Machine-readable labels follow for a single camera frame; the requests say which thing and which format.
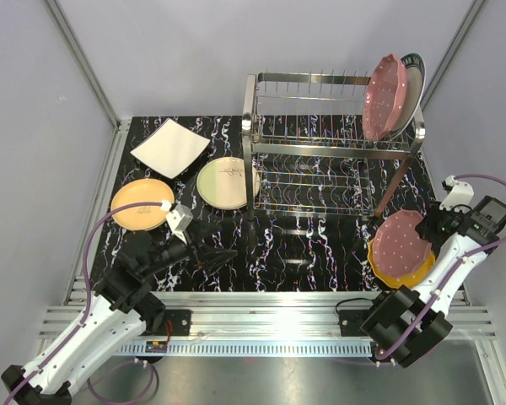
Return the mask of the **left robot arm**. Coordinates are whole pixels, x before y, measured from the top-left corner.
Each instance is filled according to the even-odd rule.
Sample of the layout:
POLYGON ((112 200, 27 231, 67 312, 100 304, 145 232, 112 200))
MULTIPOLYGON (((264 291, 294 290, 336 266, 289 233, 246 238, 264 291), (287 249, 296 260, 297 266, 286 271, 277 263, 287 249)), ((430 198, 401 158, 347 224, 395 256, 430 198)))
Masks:
POLYGON ((1 375, 8 400, 18 404, 69 404, 89 377, 121 346, 160 332, 165 305, 154 294, 154 275, 189 262, 216 272, 236 257, 233 249, 209 246, 214 224, 193 221, 186 238, 158 240, 147 231, 126 234, 113 268, 87 288, 85 307, 38 357, 10 365, 1 375))

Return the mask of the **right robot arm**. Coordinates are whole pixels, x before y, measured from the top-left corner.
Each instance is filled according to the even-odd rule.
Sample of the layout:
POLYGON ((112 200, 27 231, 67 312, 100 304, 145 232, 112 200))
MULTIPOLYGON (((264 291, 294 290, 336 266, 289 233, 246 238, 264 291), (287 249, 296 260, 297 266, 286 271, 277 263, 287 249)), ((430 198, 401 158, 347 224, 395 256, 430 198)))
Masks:
POLYGON ((378 362, 406 368, 449 335, 453 326, 446 316, 455 292, 506 241, 498 236, 505 225, 506 204, 495 197, 485 196, 470 209, 432 205, 416 227, 421 239, 442 245, 432 269, 413 288, 379 294, 360 327, 376 343, 378 362))

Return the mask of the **cream bordered plate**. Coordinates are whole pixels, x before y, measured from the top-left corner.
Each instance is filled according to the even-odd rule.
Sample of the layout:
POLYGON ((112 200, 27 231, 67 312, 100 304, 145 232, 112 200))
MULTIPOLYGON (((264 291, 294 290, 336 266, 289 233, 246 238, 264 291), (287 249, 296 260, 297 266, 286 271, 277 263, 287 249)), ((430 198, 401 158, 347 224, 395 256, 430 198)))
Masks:
POLYGON ((204 165, 196 179, 202 200, 213 208, 235 210, 247 205, 245 162, 222 157, 204 165))

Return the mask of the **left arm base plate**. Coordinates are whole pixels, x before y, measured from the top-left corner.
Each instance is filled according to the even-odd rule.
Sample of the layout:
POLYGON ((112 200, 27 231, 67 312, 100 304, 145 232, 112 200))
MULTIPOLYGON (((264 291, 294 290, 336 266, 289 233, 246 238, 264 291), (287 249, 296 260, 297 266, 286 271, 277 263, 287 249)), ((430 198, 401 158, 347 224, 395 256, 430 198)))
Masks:
POLYGON ((161 336, 167 332, 171 337, 187 337, 191 330, 192 311, 187 309, 166 309, 164 321, 159 329, 161 336))

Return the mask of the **yellow dotted plate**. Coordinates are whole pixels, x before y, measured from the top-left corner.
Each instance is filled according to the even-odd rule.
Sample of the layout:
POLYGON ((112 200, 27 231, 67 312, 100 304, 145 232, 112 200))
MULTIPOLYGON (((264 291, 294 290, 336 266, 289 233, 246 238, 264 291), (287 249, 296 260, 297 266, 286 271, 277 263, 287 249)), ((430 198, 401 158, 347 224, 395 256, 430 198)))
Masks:
POLYGON ((412 288, 421 283, 435 263, 430 245, 420 243, 379 242, 368 244, 368 261, 374 275, 386 286, 412 288))

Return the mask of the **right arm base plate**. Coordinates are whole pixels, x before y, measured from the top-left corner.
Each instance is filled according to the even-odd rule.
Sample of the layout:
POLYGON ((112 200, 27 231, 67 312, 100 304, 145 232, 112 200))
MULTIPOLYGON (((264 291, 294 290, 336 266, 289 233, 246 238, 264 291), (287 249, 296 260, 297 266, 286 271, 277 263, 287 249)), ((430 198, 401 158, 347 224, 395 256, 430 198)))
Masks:
POLYGON ((367 333, 361 328, 366 320, 369 310, 367 309, 339 309, 336 310, 340 334, 344 338, 366 337, 367 333))

